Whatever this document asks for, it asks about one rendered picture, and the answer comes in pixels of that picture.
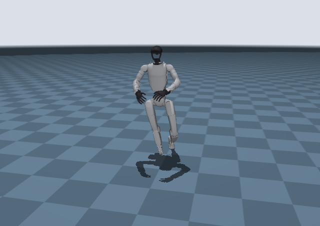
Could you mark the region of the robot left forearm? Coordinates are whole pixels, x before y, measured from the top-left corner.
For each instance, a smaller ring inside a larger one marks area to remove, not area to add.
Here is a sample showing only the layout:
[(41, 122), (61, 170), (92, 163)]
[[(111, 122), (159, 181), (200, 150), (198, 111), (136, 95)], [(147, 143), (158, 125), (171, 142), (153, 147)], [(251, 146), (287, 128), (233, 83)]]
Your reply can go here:
[(178, 86), (180, 85), (180, 80), (176, 79), (174, 83), (172, 83), (168, 88), (166, 88), (166, 90), (170, 93), (172, 93), (175, 89), (178, 88)]

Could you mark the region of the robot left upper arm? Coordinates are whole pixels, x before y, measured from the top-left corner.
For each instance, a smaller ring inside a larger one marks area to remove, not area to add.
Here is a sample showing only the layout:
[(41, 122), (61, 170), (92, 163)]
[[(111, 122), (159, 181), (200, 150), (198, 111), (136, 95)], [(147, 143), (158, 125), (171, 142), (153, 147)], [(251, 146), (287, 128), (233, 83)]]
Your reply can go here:
[(179, 80), (178, 74), (177, 74), (175, 68), (171, 64), (166, 64), (166, 70), (168, 72), (170, 72), (170, 75), (173, 78), (174, 82), (175, 82), (176, 79)]

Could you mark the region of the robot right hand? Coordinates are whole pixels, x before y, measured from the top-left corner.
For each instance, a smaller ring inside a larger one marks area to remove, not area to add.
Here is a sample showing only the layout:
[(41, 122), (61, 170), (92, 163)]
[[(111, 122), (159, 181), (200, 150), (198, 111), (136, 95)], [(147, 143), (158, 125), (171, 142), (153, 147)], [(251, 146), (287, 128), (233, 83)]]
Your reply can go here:
[[(143, 100), (142, 99), (142, 97), (144, 98), (144, 99), (146, 99), (144, 96), (142, 96), (142, 94), (144, 94), (144, 95), (146, 95), (144, 92), (141, 92), (139, 89), (138, 89), (138, 91), (135, 93), (135, 95), (136, 95), (136, 99), (137, 99), (137, 101), (142, 105), (142, 103), (144, 103), (145, 102), (145, 100)], [(143, 100), (143, 101), (141, 101), (141, 100)], [(142, 103), (141, 103), (141, 102)]]

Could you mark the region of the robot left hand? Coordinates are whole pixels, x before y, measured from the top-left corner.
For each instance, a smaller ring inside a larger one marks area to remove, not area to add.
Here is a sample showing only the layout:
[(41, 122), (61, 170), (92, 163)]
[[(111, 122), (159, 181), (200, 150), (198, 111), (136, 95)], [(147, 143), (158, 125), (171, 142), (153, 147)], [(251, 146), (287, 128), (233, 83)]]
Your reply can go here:
[[(170, 92), (171, 92), (171, 91), (167, 91), (166, 89), (164, 89), (163, 91), (162, 91), (162, 90), (161, 90), (161, 91), (156, 91), (156, 92), (154, 92), (155, 95), (153, 96), (153, 98), (156, 96), (156, 97), (154, 98), (154, 100), (157, 98), (157, 99), (156, 99), (156, 101), (157, 101), (157, 100), (160, 98), (160, 99), (159, 99), (159, 101), (160, 101), (165, 95), (168, 95)], [(159, 102), (159, 101), (158, 101), (158, 102)]]

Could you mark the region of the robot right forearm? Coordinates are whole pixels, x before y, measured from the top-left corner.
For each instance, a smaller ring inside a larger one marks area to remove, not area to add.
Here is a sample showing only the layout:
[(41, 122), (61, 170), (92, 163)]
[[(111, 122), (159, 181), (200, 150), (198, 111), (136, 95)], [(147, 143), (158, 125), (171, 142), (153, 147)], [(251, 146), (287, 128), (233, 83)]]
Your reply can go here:
[(136, 92), (137, 92), (138, 90), (140, 90), (139, 84), (136, 83), (136, 80), (133, 81), (132, 87), (133, 87), (133, 89), (134, 89), (134, 93), (135, 93), (135, 94), (136, 94)]

